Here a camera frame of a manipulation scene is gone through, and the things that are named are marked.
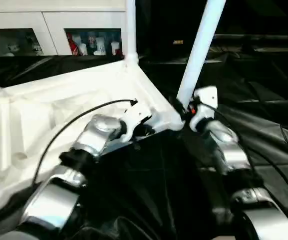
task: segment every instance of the black cable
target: black cable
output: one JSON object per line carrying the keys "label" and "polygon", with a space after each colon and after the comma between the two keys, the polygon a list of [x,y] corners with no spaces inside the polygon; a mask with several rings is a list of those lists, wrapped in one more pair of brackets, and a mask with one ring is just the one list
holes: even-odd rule
{"label": "black cable", "polygon": [[[264,109],[264,111],[266,112],[266,114],[267,114],[269,117],[272,117],[272,115],[269,113],[269,111],[268,111],[268,109],[267,109],[267,107],[266,107],[267,103],[260,98],[260,96],[259,96],[257,90],[255,89],[255,87],[254,87],[253,85],[251,85],[249,82],[247,82],[247,83],[248,83],[248,85],[249,85],[250,90],[251,90],[251,91],[256,95],[256,97],[258,98],[258,101],[259,101],[259,103],[261,104],[261,107],[262,107],[262,108]],[[281,123],[280,123],[279,125],[280,125],[281,133],[282,133],[283,138],[284,138],[284,142],[285,142],[285,144],[286,144],[286,147],[288,148],[288,138],[287,138],[287,136],[286,136],[286,134],[285,134],[285,132],[284,132],[284,127],[283,127],[283,125],[282,125]]]}
{"label": "black cable", "polygon": [[37,165],[37,168],[36,168],[36,171],[35,171],[35,174],[34,174],[34,177],[33,177],[33,180],[32,180],[32,183],[31,183],[31,187],[33,188],[35,186],[35,183],[36,183],[36,180],[37,180],[37,177],[38,177],[38,172],[40,170],[40,167],[42,165],[42,162],[47,154],[47,151],[48,149],[50,148],[50,146],[52,145],[52,143],[56,140],[56,138],[66,129],[68,128],[73,122],[75,122],[76,120],[78,120],[79,118],[81,118],[82,116],[85,116],[86,114],[90,113],[90,112],[93,112],[99,108],[102,108],[102,107],[105,107],[107,105],[110,105],[110,104],[115,104],[115,103],[121,103],[121,102],[130,102],[131,105],[133,106],[134,104],[137,103],[137,100],[130,100],[130,99],[121,99],[121,100],[115,100],[115,101],[109,101],[109,102],[106,102],[104,104],[101,104],[99,106],[96,106],[94,108],[91,108],[85,112],[82,112],[80,115],[74,117],[71,121],[69,121],[64,127],[61,128],[61,130],[58,131],[58,133],[51,139],[51,141],[48,143],[47,147],[45,148],[43,154],[41,155],[40,159],[39,159],[39,162],[38,162],[38,165]]}
{"label": "black cable", "polygon": [[287,176],[283,173],[283,171],[281,171],[281,169],[280,169],[273,161],[271,161],[270,159],[268,159],[267,157],[265,157],[263,154],[261,154],[260,152],[254,150],[253,148],[251,148],[251,147],[249,147],[249,146],[246,146],[245,143],[244,143],[244,141],[243,141],[242,136],[238,133],[238,131],[236,131],[236,129],[233,129],[233,126],[232,126],[232,124],[230,123],[230,121],[229,121],[220,111],[218,111],[216,108],[214,108],[214,107],[212,107],[212,106],[210,106],[210,105],[208,105],[208,104],[205,104],[205,103],[202,103],[202,102],[199,102],[199,104],[202,104],[202,105],[204,105],[204,106],[206,106],[206,107],[209,107],[211,110],[213,110],[215,113],[217,113],[218,115],[220,115],[220,116],[227,122],[227,124],[229,125],[229,127],[231,128],[231,130],[234,131],[235,134],[238,136],[239,141],[241,142],[241,145],[243,146],[243,148],[244,148],[244,150],[245,150],[245,153],[246,153],[248,159],[250,160],[249,162],[250,162],[250,164],[251,164],[251,166],[252,166],[253,169],[255,169],[255,168],[254,168],[254,166],[253,166],[253,161],[251,160],[251,156],[250,156],[250,154],[249,154],[249,152],[248,152],[248,149],[250,149],[250,150],[253,151],[254,153],[256,153],[256,154],[258,154],[259,156],[261,156],[264,160],[266,160],[266,161],[278,172],[278,174],[282,177],[282,179],[285,181],[285,183],[286,183],[287,186],[288,186],[288,178],[287,178]]}
{"label": "black cable", "polygon": [[273,162],[271,161],[269,158],[267,158],[266,156],[264,156],[262,153],[260,153],[259,151],[251,148],[251,147],[247,147],[250,151],[254,152],[255,154],[259,155],[260,157],[262,157],[266,162],[268,162],[277,172],[278,174],[282,177],[282,179],[285,181],[285,183],[288,185],[288,178],[287,176],[284,174],[284,172]]}

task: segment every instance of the glass cabinet door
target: glass cabinet door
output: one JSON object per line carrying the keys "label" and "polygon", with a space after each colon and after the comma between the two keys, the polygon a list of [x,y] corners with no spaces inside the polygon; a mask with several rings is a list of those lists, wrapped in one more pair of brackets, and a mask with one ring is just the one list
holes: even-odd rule
{"label": "glass cabinet door", "polygon": [[120,29],[67,28],[65,33],[72,55],[123,55]]}
{"label": "glass cabinet door", "polygon": [[43,50],[33,29],[0,29],[0,57],[39,55]]}
{"label": "glass cabinet door", "polygon": [[43,12],[58,55],[126,55],[125,12]]}
{"label": "glass cabinet door", "polygon": [[56,54],[41,12],[0,13],[0,57]]}

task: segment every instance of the white cabinet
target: white cabinet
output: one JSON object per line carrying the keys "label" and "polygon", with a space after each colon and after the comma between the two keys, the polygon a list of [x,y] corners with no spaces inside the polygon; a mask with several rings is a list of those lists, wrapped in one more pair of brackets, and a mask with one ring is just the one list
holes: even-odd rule
{"label": "white cabinet", "polygon": [[0,57],[125,55],[125,0],[0,0]]}
{"label": "white cabinet", "polygon": [[0,13],[0,57],[55,54],[56,48],[41,12]]}
{"label": "white cabinet", "polygon": [[126,54],[124,12],[43,12],[43,15],[59,55]]}

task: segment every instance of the red can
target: red can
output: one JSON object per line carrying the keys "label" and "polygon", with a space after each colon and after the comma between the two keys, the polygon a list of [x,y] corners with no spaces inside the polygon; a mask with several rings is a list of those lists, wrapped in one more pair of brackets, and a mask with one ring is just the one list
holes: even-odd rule
{"label": "red can", "polygon": [[67,33],[66,35],[67,35],[67,40],[69,43],[70,50],[72,51],[72,54],[74,56],[78,56],[79,55],[78,47],[76,43],[74,43],[74,41],[72,40],[72,34]]}

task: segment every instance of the bottle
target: bottle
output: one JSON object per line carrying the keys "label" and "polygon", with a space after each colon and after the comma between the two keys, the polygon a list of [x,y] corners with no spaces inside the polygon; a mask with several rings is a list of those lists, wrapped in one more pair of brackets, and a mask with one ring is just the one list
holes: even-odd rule
{"label": "bottle", "polygon": [[88,33],[88,44],[91,49],[96,48],[96,34],[93,31]]}
{"label": "bottle", "polygon": [[38,42],[35,41],[32,43],[32,49],[35,52],[36,56],[43,56],[43,50]]}
{"label": "bottle", "polygon": [[72,34],[67,33],[66,35],[67,35],[67,40],[69,43],[70,50],[72,51],[72,54],[74,56],[78,56],[79,55],[78,47],[76,43],[74,43],[74,41],[72,40]]}

